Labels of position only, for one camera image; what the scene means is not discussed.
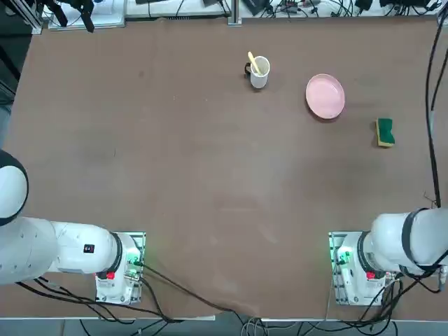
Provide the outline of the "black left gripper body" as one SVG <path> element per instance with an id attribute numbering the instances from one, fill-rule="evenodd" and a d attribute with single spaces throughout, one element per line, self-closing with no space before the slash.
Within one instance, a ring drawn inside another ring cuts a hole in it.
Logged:
<path id="1" fill-rule="evenodd" d="M 92 0 L 42 0 L 41 3 L 48 8 L 53 8 L 59 4 L 69 4 L 72 8 L 94 8 Z"/>

